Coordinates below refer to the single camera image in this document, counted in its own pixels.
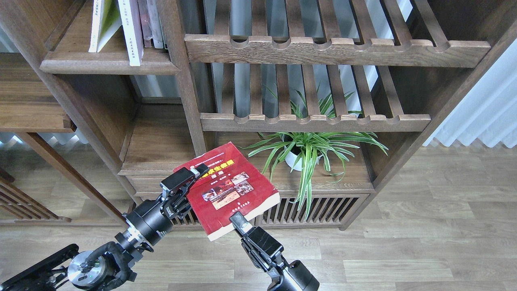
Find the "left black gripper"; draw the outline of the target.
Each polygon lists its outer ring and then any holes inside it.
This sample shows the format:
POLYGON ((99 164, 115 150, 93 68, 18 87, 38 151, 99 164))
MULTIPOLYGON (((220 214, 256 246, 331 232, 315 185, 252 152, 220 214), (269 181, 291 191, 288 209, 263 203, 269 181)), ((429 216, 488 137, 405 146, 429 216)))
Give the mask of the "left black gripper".
POLYGON ((154 246, 173 228, 173 219, 183 219, 190 211, 187 199, 190 187, 208 175, 209 167, 198 166, 177 170, 161 181, 162 194, 155 200, 145 200, 133 212, 125 215, 129 228, 123 233, 123 243, 154 246))

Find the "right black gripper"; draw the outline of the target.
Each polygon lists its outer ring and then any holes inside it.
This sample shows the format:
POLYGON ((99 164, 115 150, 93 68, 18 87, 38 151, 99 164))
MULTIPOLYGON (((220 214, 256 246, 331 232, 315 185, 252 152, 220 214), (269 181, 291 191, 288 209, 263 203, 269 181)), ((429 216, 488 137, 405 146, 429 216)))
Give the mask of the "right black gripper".
POLYGON ((283 245, 261 227, 253 227, 238 211, 230 218, 241 237, 244 250, 255 267, 262 269, 272 282, 268 291, 317 291, 319 282, 300 260, 288 264, 282 256, 283 245))

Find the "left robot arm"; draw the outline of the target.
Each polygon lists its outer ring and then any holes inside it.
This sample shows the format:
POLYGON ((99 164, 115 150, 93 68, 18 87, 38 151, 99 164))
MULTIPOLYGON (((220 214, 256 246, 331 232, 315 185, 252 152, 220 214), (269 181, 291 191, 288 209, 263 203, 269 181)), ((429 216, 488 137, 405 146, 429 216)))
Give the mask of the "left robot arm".
POLYGON ((205 173, 205 164, 177 170, 161 182, 163 191, 157 199, 145 200, 124 215, 129 227, 116 235, 115 242, 87 252, 68 245, 6 280, 2 291, 55 291, 67 281, 78 289, 110 291, 134 281, 137 274, 132 267, 172 230, 173 219, 182 219, 190 211, 187 193, 205 173))

